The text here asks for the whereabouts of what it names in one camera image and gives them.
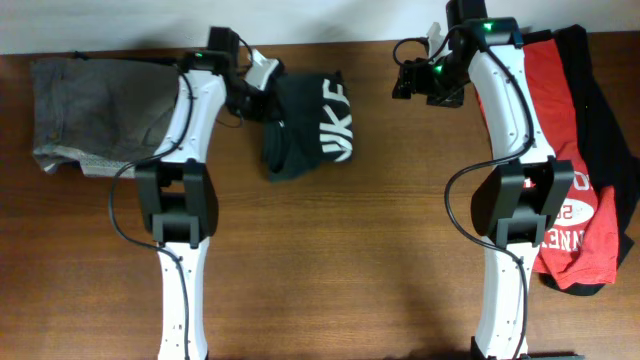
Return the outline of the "dark green Nike t-shirt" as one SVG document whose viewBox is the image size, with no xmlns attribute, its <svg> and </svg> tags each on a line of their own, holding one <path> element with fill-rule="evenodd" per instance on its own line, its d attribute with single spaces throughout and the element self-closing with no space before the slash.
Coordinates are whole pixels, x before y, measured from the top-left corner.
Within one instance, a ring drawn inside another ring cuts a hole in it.
<svg viewBox="0 0 640 360">
<path fill-rule="evenodd" d="M 354 152 L 353 118 L 342 73 L 289 74 L 274 84 L 262 162 L 271 182 L 294 180 Z"/>
</svg>

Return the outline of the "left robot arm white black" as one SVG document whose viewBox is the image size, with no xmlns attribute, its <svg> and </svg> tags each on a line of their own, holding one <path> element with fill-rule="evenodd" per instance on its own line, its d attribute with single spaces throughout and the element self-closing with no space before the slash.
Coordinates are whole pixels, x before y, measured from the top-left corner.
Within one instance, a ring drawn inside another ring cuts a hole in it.
<svg viewBox="0 0 640 360">
<path fill-rule="evenodd" d="M 248 51 L 228 27 L 213 27 L 205 49 L 185 54 L 178 65 L 179 90 L 161 144 L 134 167 L 143 223 L 152 236 L 162 272 L 161 359 L 205 359 L 204 274 L 219 219 L 219 203 L 207 154 L 223 108 L 240 120 L 257 120 L 267 90 L 282 69 L 276 59 Z"/>
</svg>

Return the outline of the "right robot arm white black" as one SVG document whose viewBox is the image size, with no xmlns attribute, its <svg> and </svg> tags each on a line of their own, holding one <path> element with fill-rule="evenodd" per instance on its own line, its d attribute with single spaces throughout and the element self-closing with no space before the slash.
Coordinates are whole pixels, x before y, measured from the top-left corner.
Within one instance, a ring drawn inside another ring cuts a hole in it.
<svg viewBox="0 0 640 360">
<path fill-rule="evenodd" d="M 524 39 L 513 17 L 491 17 L 483 0 L 450 0 L 447 29 L 434 23 L 418 38 L 424 58 L 399 61 L 395 99 L 423 95 L 432 106 L 457 108 L 472 84 L 480 99 L 492 158 L 457 171 L 482 168 L 474 192 L 473 229 L 451 222 L 485 256 L 482 312 L 471 338 L 470 359 L 527 359 L 529 287 L 545 234 L 552 228 L 574 179 L 568 160 L 557 158 L 535 112 L 525 70 Z"/>
</svg>

